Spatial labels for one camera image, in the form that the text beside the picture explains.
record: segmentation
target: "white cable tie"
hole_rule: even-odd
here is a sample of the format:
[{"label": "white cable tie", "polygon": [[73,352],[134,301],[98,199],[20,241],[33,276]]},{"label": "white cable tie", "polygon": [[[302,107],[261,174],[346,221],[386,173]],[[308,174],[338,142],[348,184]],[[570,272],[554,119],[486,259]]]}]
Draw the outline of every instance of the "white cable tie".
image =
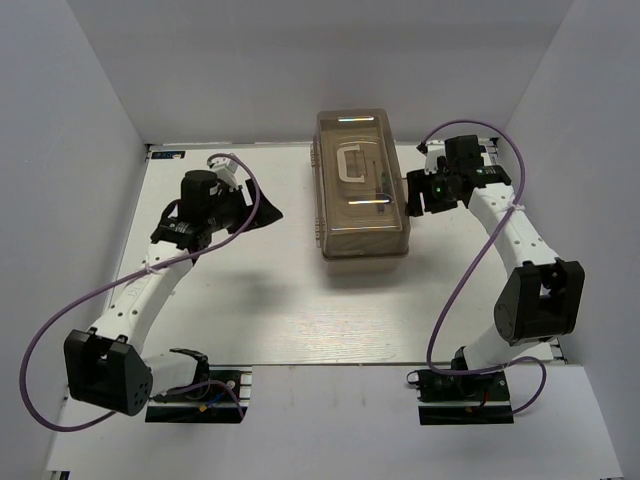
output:
[{"label": "white cable tie", "polygon": [[151,266],[151,260],[149,259],[149,254],[144,259],[144,269],[147,271],[147,275],[152,275],[158,273],[159,270],[156,270]]},{"label": "white cable tie", "polygon": [[520,205],[518,203],[513,203],[513,201],[509,201],[504,208],[501,208],[500,212],[506,212],[510,208],[513,208],[516,212],[524,212],[524,205]]}]

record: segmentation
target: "purple cable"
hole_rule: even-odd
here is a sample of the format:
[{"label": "purple cable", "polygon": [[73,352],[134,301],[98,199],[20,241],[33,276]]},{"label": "purple cable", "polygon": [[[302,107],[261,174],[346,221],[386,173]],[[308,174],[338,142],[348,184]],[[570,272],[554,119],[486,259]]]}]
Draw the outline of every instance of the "purple cable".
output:
[{"label": "purple cable", "polygon": [[36,422],[38,422],[43,427],[48,428],[49,430],[53,430],[55,432],[63,432],[63,433],[78,432],[80,430],[85,430],[89,427],[92,427],[106,420],[107,418],[113,416],[116,413],[116,412],[109,412],[101,417],[96,418],[95,420],[91,420],[90,422],[83,423],[81,425],[65,427],[63,425],[57,425],[55,423],[50,422],[49,420],[44,418],[42,415],[40,415],[40,412],[38,412],[38,410],[36,410],[36,407],[33,405],[33,402],[31,401],[31,398],[29,397],[29,392],[27,390],[27,367],[29,366],[29,360],[31,359],[31,355],[33,355],[33,351],[35,350],[36,345],[38,344],[42,336],[46,333],[46,331],[49,330],[49,328],[54,323],[56,323],[62,316],[69,313],[71,310],[73,310],[77,306],[82,305],[86,301],[91,300],[92,298],[97,297],[98,295],[104,292],[107,292],[112,288],[117,287],[118,285],[122,285],[123,283],[131,282],[132,280],[136,280],[138,278],[144,277],[145,275],[149,275],[149,273],[152,272],[153,270],[162,270],[163,268],[170,267],[171,265],[174,265],[179,262],[184,262],[185,260],[195,260],[196,258],[206,253],[213,252],[214,250],[218,250],[219,248],[222,248],[225,245],[228,245],[233,240],[238,238],[238,236],[242,232],[244,232],[249,227],[249,225],[251,225],[251,222],[253,222],[253,219],[258,213],[258,206],[260,205],[260,187],[258,186],[258,180],[256,179],[255,175],[249,169],[249,167],[247,167],[245,163],[242,162],[233,153],[216,153],[215,155],[210,156],[207,159],[207,162],[209,162],[210,160],[213,160],[214,158],[228,158],[236,162],[238,165],[242,167],[242,169],[245,172],[247,172],[247,175],[249,175],[249,178],[251,178],[251,180],[253,181],[253,184],[255,185],[255,188],[256,188],[256,198],[253,204],[253,209],[251,210],[251,214],[249,215],[249,218],[247,218],[247,220],[240,226],[238,230],[236,230],[236,232],[233,235],[231,235],[230,237],[227,237],[226,239],[224,239],[219,243],[216,243],[215,245],[207,247],[204,250],[200,250],[199,252],[189,253],[187,255],[175,257],[170,260],[165,260],[164,262],[156,263],[155,265],[151,265],[148,269],[144,268],[144,269],[138,270],[137,272],[130,273],[129,275],[126,275],[122,278],[119,278],[118,280],[115,280],[111,283],[108,283],[100,288],[93,290],[92,292],[87,293],[86,295],[78,298],[77,300],[74,300],[69,305],[62,308],[55,315],[53,315],[49,320],[47,320],[42,327],[40,327],[40,329],[36,332],[36,334],[33,336],[31,341],[29,342],[29,345],[27,346],[27,349],[24,352],[24,356],[22,357],[22,363],[20,364],[19,384],[20,384],[20,397],[22,398],[22,402],[24,403],[25,407],[27,407],[29,414],[31,414],[31,416],[36,420]]},{"label": "purple cable", "polygon": [[[502,138],[504,138],[507,141],[507,143],[509,144],[509,146],[513,149],[513,153],[515,153],[516,158],[518,159],[518,164],[520,165],[520,185],[518,186],[518,190],[516,191],[515,196],[514,196],[513,201],[512,201],[512,205],[517,205],[520,202],[520,199],[522,198],[522,193],[524,192],[524,185],[525,185],[525,179],[526,179],[526,170],[525,170],[525,165],[524,165],[524,159],[522,158],[522,154],[520,153],[520,150],[516,146],[515,142],[511,139],[511,137],[509,135],[507,135],[505,132],[503,132],[501,129],[496,127],[495,125],[491,125],[490,123],[487,123],[487,122],[482,122],[482,121],[479,121],[479,120],[471,120],[471,119],[451,120],[450,122],[443,123],[442,125],[439,125],[438,127],[436,127],[433,130],[431,130],[431,132],[429,132],[427,134],[427,136],[424,138],[422,143],[426,144],[431,139],[431,137],[433,135],[435,135],[437,132],[439,132],[443,128],[448,127],[450,125],[460,124],[460,123],[466,123],[466,124],[470,123],[470,124],[481,125],[483,127],[490,128],[491,130],[493,130],[494,132],[496,132],[497,134],[502,136]],[[462,278],[460,279],[460,281],[458,282],[456,287],[453,289],[453,292],[451,293],[451,296],[449,297],[449,299],[445,303],[442,311],[440,312],[440,315],[438,316],[438,320],[436,321],[436,324],[433,327],[433,331],[431,332],[431,338],[429,338],[429,344],[427,346],[427,365],[429,366],[429,368],[432,371],[434,371],[436,373],[439,373],[441,375],[465,376],[465,375],[478,375],[478,374],[483,374],[483,373],[493,373],[493,372],[497,372],[499,370],[503,370],[507,366],[515,365],[517,363],[522,363],[522,362],[535,362],[535,363],[537,363],[540,366],[540,368],[542,369],[542,379],[540,381],[540,386],[538,387],[538,390],[536,390],[536,393],[534,393],[534,395],[531,397],[531,399],[528,402],[526,402],[524,405],[522,405],[522,406],[516,408],[515,410],[513,410],[512,413],[515,414],[515,413],[519,413],[519,412],[525,410],[531,404],[533,404],[538,399],[538,397],[542,393],[542,390],[544,389],[544,386],[545,386],[545,384],[547,382],[547,369],[546,369],[544,363],[540,359],[535,358],[535,357],[531,357],[531,356],[525,356],[525,357],[520,357],[520,358],[517,358],[515,360],[512,360],[508,364],[496,365],[494,367],[479,368],[479,369],[476,369],[476,370],[451,370],[451,369],[438,368],[433,363],[433,359],[432,359],[432,357],[433,357],[433,349],[434,349],[435,344],[436,344],[436,339],[438,337],[438,333],[440,332],[440,329],[442,328],[442,324],[444,323],[444,320],[447,317],[447,314],[449,313],[449,310],[451,310],[451,307],[453,306],[453,303],[458,298],[458,295],[460,295],[460,292],[462,291],[462,289],[466,285],[467,281],[471,277],[471,274],[475,271],[476,267],[478,266],[478,264],[480,263],[482,258],[485,256],[487,251],[495,243],[496,239],[498,238],[498,235],[500,235],[500,232],[502,232],[504,226],[507,224],[507,222],[511,218],[511,215],[513,215],[514,211],[515,211],[515,207],[513,207],[513,206],[511,206],[511,207],[509,207],[507,209],[507,211],[505,212],[504,216],[502,217],[502,219],[500,220],[500,222],[498,223],[496,228],[493,230],[491,235],[489,235],[489,239],[484,244],[482,249],[480,249],[480,252],[478,253],[478,255],[473,259],[473,261],[471,262],[471,265],[469,265],[469,268],[467,268],[466,272],[464,272],[464,275],[462,276]]]},{"label": "purple cable", "polygon": [[233,390],[231,389],[231,387],[229,387],[229,385],[219,380],[207,380],[206,382],[194,383],[193,385],[188,385],[186,387],[172,388],[171,390],[167,391],[167,394],[180,395],[181,393],[187,393],[197,388],[208,387],[209,385],[217,385],[224,388],[231,397],[231,400],[233,400],[233,403],[236,404],[236,408],[240,413],[240,420],[244,419],[244,411],[242,410],[242,406],[240,405],[240,400],[238,400],[238,397],[236,397],[236,394],[233,393]]}]

